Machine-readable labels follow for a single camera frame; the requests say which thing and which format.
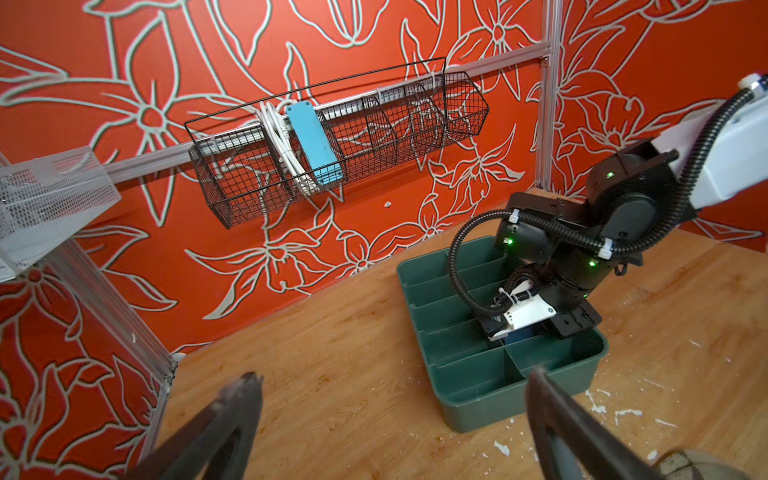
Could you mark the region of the green plastic divider tray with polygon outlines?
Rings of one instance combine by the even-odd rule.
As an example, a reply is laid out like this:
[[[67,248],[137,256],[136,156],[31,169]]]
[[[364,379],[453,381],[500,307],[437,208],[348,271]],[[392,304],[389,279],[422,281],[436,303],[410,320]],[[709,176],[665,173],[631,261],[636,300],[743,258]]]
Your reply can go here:
[[[447,252],[400,263],[397,275],[445,423],[470,432],[522,414],[529,373],[542,367],[570,395],[586,391],[609,351],[597,329],[569,339],[544,332],[513,344],[491,341],[447,274]]]

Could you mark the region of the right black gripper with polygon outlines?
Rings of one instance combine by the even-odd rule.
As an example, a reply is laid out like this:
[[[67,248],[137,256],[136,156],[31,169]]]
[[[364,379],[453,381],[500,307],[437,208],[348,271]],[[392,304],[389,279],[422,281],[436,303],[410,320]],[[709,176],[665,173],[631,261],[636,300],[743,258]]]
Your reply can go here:
[[[635,240],[645,231],[645,197],[640,194],[625,194],[610,203],[595,206],[514,193],[506,208],[519,214],[529,213],[585,235],[605,236],[615,242]],[[640,253],[624,256],[614,253],[611,258],[604,259],[538,226],[524,223],[516,216],[501,220],[495,247],[525,262],[502,287],[511,291],[523,280],[531,280],[533,294],[539,294],[556,310],[553,318],[535,324],[536,332],[560,339],[599,325],[602,317],[589,304],[589,295],[609,274],[621,276],[629,264],[643,264]],[[515,298],[501,300],[497,293],[490,306],[506,308],[514,301]],[[480,314],[481,328],[491,317],[500,315]]]

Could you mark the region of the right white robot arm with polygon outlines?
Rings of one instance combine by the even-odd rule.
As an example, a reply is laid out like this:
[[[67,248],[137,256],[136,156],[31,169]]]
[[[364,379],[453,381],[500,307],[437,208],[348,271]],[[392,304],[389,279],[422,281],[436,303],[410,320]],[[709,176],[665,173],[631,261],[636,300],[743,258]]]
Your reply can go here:
[[[678,225],[766,178],[767,79],[751,74],[710,115],[596,164],[585,201],[518,192],[471,218],[448,249],[448,278],[492,340],[535,324],[569,338],[599,324],[588,298],[608,276],[641,265]],[[461,279],[458,259],[466,236],[490,221],[499,224],[496,247],[522,266],[484,304]]]

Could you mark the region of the purple sock with yellow cuff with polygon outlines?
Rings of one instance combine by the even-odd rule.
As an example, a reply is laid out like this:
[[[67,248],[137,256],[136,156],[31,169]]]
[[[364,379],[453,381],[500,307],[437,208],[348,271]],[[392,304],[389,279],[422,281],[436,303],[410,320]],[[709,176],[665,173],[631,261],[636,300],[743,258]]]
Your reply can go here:
[[[519,330],[515,330],[511,333],[509,333],[504,339],[503,342],[505,344],[513,344],[528,338],[532,338],[536,336],[536,326],[530,325],[525,328],[521,328]]]

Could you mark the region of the beige argyle sock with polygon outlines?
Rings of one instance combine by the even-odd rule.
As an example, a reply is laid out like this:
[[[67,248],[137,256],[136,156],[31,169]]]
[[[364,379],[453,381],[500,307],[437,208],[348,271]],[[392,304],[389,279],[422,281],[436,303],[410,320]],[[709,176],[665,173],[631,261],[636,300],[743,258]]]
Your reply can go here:
[[[675,449],[664,453],[653,469],[667,480],[750,480],[746,472],[695,449]]]

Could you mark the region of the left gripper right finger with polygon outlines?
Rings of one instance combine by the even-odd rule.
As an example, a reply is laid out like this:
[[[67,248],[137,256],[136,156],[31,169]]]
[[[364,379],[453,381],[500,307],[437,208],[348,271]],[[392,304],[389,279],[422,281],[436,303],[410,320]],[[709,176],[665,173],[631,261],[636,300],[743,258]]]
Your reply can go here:
[[[528,423],[546,479],[658,479],[660,475],[534,369],[525,390]]]

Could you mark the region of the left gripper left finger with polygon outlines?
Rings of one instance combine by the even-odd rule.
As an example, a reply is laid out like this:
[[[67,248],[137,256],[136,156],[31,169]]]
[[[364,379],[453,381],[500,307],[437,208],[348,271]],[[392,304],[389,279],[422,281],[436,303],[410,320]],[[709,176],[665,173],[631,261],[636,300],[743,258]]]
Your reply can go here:
[[[263,377],[247,372],[124,479],[242,479],[263,408]]]

